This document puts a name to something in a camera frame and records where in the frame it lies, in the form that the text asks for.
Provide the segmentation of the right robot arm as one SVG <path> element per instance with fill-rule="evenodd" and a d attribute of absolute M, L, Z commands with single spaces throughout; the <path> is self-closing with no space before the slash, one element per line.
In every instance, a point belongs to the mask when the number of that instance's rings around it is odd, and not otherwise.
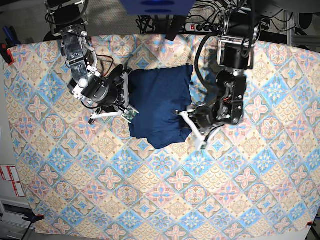
<path fill-rule="evenodd" d="M 45 21 L 53 36 L 61 37 L 61 52 L 71 70 L 68 89 L 82 105 L 92 110 L 89 124 L 108 117 L 121 117 L 131 123 L 139 113 L 129 103 L 129 74 L 122 64 L 99 70 L 105 56 L 88 42 L 87 0 L 47 0 Z"/>

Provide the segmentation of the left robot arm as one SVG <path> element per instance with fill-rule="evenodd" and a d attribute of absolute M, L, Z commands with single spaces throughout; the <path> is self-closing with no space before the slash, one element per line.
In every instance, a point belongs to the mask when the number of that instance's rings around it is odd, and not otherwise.
<path fill-rule="evenodd" d="M 245 71 L 254 66 L 254 46 L 260 36 L 261 21 L 256 1 L 239 0 L 222 12 L 219 22 L 199 44 L 194 69 L 203 86 L 215 96 L 211 101 L 192 104 L 185 111 L 176 112 L 192 130 L 198 151 L 207 148 L 218 128 L 236 126 L 243 120 Z M 221 67 L 214 84 L 206 82 L 199 69 L 202 50 L 211 37 L 218 37 L 216 62 Z"/>

